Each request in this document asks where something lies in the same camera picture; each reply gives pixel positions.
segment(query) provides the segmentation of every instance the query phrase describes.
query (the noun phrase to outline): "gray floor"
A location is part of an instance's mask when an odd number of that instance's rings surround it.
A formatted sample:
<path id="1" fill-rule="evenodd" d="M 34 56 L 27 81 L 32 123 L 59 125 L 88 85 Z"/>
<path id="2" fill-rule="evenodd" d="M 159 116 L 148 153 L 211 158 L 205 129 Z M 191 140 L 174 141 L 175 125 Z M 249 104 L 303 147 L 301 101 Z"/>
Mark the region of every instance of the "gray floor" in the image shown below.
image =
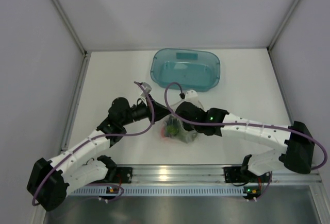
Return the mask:
<path id="1" fill-rule="evenodd" d="M 45 223 L 320 223 L 309 188 L 305 186 L 273 186 L 257 203 L 228 197 L 123 197 L 108 204 L 83 199 L 69 197 L 47 215 Z"/>

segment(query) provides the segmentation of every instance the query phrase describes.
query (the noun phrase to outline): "clear plastic bag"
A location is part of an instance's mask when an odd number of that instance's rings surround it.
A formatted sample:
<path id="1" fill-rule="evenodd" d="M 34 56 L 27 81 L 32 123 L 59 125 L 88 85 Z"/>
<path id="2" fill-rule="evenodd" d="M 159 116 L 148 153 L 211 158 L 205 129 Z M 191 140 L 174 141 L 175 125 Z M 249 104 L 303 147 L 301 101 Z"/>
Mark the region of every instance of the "clear plastic bag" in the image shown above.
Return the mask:
<path id="1" fill-rule="evenodd" d="M 174 104 L 171 108 L 175 111 L 182 102 L 183 100 Z M 204 109 L 200 102 L 198 104 L 199 108 Z M 184 143 L 191 143 L 198 137 L 198 133 L 195 130 L 186 131 L 182 121 L 173 114 L 166 116 L 162 120 L 160 135 L 162 138 L 179 140 Z"/>

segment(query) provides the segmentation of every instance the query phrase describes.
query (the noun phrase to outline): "table surface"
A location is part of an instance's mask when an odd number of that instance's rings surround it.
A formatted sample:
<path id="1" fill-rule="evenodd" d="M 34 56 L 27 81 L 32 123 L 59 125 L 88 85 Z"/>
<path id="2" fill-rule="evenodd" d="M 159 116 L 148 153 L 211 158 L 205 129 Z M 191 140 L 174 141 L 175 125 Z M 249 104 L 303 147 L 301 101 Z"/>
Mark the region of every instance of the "table surface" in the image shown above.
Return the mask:
<path id="1" fill-rule="evenodd" d="M 219 84 L 199 98 L 205 110 L 212 107 L 251 120 L 289 125 L 288 114 L 266 49 L 208 50 L 221 62 Z M 112 101 L 125 97 L 135 104 L 140 90 L 133 83 L 148 82 L 152 97 L 164 104 L 164 89 L 150 77 L 156 51 L 93 52 L 87 69 L 69 147 L 86 138 L 107 116 Z M 179 91 L 169 90 L 169 102 L 179 101 Z M 144 130 L 148 120 L 126 126 L 127 133 Z M 117 164 L 241 164 L 248 154 L 270 148 L 240 139 L 200 135 L 191 144 L 164 140 L 160 125 L 141 136 L 124 137 L 101 154 Z"/>

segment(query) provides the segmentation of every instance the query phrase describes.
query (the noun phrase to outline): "gray wall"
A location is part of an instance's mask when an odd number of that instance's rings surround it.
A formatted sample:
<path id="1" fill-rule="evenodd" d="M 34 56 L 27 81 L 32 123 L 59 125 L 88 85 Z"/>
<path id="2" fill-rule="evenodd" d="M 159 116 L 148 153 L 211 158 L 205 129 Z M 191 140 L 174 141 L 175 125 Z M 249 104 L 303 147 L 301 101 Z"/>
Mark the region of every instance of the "gray wall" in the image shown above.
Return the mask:
<path id="1" fill-rule="evenodd" d="M 289 109 L 330 152 L 330 0 L 302 0 L 280 40 L 273 60 Z M 323 158 L 316 149 L 317 162 Z M 321 169 L 330 196 L 330 163 Z"/>
<path id="2" fill-rule="evenodd" d="M 50 0 L 0 8 L 0 222 L 21 224 L 34 162 L 58 152 L 82 55 Z"/>
<path id="3" fill-rule="evenodd" d="M 88 50 L 266 47 L 293 0 L 60 0 Z"/>

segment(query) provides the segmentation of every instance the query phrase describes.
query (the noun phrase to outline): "white tabletop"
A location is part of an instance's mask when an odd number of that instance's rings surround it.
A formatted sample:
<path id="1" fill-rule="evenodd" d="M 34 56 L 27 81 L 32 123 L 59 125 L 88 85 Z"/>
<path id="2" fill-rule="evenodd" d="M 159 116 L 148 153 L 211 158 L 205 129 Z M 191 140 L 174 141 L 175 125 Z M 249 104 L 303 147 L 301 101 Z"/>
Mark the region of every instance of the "white tabletop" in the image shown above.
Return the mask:
<path id="1" fill-rule="evenodd" d="M 289 125 L 289 118 L 266 49 L 208 50 L 221 62 L 219 84 L 199 93 L 205 110 L 212 107 L 269 124 Z M 150 78 L 156 51 L 94 52 L 87 69 L 69 147 L 88 136 L 107 116 L 111 102 L 125 97 L 136 103 L 140 90 L 133 81 L 148 82 L 152 97 L 164 104 L 164 89 Z M 169 102 L 179 101 L 169 90 Z M 142 131 L 148 120 L 128 125 L 127 133 Z M 124 137 L 102 154 L 117 164 L 240 164 L 248 154 L 268 147 L 238 139 L 200 135 L 192 144 L 171 142 L 159 135 L 159 125 L 137 137 Z"/>

